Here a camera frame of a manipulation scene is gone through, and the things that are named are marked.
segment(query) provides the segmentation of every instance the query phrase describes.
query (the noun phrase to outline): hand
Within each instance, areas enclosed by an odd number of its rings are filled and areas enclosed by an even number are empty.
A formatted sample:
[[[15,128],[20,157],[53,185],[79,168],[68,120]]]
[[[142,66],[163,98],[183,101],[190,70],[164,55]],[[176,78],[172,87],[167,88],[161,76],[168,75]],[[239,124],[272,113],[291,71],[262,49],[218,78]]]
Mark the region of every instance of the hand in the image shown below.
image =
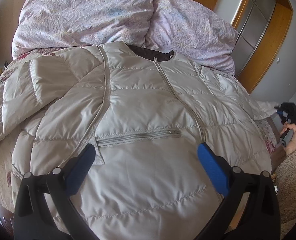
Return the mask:
[[[292,152],[296,151],[296,124],[288,124],[287,122],[285,122],[282,130],[280,131],[280,135],[287,131],[287,129],[293,130],[294,132],[292,139],[285,147],[286,155],[289,155]]]

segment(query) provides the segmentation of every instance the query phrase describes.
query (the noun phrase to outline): zipper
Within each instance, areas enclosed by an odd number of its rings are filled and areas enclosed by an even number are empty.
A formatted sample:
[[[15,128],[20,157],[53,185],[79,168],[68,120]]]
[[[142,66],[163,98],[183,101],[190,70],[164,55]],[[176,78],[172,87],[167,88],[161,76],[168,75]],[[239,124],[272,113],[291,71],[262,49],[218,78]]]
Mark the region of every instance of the zipper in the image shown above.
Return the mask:
[[[159,63],[157,62],[157,58],[153,58],[153,61],[160,73],[160,75],[162,76],[162,79],[164,80],[164,82],[166,83],[168,89],[170,90],[170,93],[173,95],[174,98],[176,98],[178,101],[180,101],[184,107],[186,108],[186,110],[190,113],[190,115],[195,119],[195,122],[197,123],[197,127],[198,127],[198,131],[199,131],[199,135],[200,135],[200,139],[201,139],[201,143],[204,143],[206,142],[206,137],[205,137],[205,134],[203,133],[201,127],[201,120],[200,118],[196,115],[196,113],[191,109],[191,107],[189,105],[187,105],[184,101],[182,101],[178,96],[177,94],[175,93],[173,87],[171,86],[171,84],[169,83],[168,81],[168,78],[166,77],[166,75],[164,74],[161,66],[159,65]]]
[[[160,131],[152,132],[142,132],[142,133],[133,133],[127,135],[116,135],[108,138],[98,138],[97,145],[98,147],[107,146],[111,144],[134,142],[141,140],[152,140],[158,138],[167,138],[167,137],[180,137],[180,131],[175,128],[169,128]]]

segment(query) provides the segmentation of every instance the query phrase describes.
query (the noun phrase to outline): person's arm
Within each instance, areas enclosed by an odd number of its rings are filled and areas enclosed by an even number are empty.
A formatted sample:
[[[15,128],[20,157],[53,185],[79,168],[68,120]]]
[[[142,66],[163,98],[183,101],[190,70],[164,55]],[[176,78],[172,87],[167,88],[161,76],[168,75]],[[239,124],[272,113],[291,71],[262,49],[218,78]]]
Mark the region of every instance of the person's arm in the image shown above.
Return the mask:
[[[281,223],[296,219],[296,125],[283,126],[281,134],[289,128],[294,131],[291,141],[285,148],[286,159],[276,169],[276,184]]]

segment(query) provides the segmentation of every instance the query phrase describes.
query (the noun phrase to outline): zippered pocket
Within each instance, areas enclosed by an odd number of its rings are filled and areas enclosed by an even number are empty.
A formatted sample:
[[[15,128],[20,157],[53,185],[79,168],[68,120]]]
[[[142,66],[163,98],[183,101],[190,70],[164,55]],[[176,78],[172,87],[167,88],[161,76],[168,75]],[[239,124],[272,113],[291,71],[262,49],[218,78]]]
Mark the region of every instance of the zippered pocket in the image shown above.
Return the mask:
[[[142,140],[153,140],[158,138],[167,138],[167,137],[180,137],[181,133],[179,129],[169,128],[159,131],[151,131],[151,132],[136,132],[127,135],[116,135],[113,137],[107,138],[98,138],[96,139],[98,147],[108,146],[112,144],[118,143],[127,143],[127,142],[135,142]]]

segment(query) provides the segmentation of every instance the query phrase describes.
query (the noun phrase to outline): neckline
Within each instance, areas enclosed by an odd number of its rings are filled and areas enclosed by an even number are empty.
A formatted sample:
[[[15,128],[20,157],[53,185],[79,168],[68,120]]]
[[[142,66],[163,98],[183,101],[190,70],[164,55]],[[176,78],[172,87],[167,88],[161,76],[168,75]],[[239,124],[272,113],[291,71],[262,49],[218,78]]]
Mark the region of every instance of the neckline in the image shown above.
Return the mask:
[[[140,57],[140,58],[142,58],[142,59],[145,59],[145,60],[148,60],[148,61],[154,63],[153,60],[150,60],[150,59],[147,59],[147,58],[144,58],[144,57],[141,57],[141,56],[135,54],[135,53],[134,53],[134,52],[128,47],[128,45],[127,45],[127,43],[125,43],[125,41],[122,41],[122,43],[125,45],[125,47],[127,48],[128,52],[129,52],[131,55],[136,56],[136,57]],[[177,55],[177,53],[174,51],[174,54],[173,54],[173,56],[172,56],[172,58],[171,58],[170,60],[157,61],[157,62],[158,62],[158,64],[163,63],[163,62],[170,62],[170,61],[172,61],[172,60],[175,58],[176,55]]]

